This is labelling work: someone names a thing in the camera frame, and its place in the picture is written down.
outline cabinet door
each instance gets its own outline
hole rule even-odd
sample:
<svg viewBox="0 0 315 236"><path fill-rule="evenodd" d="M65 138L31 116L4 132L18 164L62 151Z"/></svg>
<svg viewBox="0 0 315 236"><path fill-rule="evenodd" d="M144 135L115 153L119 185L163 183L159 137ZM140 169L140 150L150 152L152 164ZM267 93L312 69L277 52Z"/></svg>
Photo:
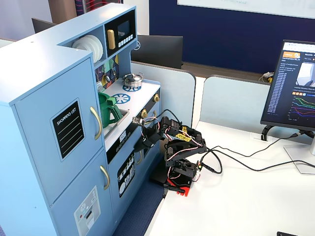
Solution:
<svg viewBox="0 0 315 236"><path fill-rule="evenodd" d="M49 205L104 145L90 59L16 103Z"/></svg>
<svg viewBox="0 0 315 236"><path fill-rule="evenodd" d="M135 171L133 153L133 146L140 136L141 130L138 127L108 165L115 223L121 219L140 187L140 175Z"/></svg>
<svg viewBox="0 0 315 236"><path fill-rule="evenodd" d="M105 152L95 157L51 207L60 236L104 236L114 229Z"/></svg>

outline stainless steel pot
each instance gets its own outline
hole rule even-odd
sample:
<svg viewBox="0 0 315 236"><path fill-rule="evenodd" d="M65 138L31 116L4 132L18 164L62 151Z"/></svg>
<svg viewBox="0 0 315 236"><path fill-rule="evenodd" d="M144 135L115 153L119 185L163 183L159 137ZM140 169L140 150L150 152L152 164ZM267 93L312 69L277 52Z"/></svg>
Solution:
<svg viewBox="0 0 315 236"><path fill-rule="evenodd" d="M128 74L123 76L123 81L128 87L140 87L142 86L143 76L144 74L141 72L139 72L139 75Z"/></svg>

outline navy blue wall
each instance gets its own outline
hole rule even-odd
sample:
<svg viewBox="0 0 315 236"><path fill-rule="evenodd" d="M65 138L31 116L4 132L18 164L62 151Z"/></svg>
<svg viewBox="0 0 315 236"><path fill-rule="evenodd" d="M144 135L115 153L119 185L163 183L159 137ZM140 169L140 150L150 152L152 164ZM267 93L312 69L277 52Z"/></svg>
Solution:
<svg viewBox="0 0 315 236"><path fill-rule="evenodd" d="M315 41L315 20L150 0L150 34L184 36L183 61L265 73L284 39Z"/></svg>

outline whiteboard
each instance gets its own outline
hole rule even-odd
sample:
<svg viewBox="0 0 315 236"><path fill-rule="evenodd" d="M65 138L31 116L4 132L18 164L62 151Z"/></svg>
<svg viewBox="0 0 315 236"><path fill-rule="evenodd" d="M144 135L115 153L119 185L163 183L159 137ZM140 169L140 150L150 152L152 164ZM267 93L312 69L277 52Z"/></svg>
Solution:
<svg viewBox="0 0 315 236"><path fill-rule="evenodd" d="M177 4L315 18L315 0L177 0Z"/></svg>

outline toy kitchen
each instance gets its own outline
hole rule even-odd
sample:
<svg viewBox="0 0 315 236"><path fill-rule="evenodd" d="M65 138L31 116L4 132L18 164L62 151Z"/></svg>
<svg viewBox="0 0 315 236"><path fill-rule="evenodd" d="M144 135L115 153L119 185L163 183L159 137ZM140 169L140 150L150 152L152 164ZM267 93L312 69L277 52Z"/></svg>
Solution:
<svg viewBox="0 0 315 236"><path fill-rule="evenodd" d="M0 49L7 236L112 235L160 152L133 151L132 118L161 110L136 47L136 7L111 3Z"/></svg>

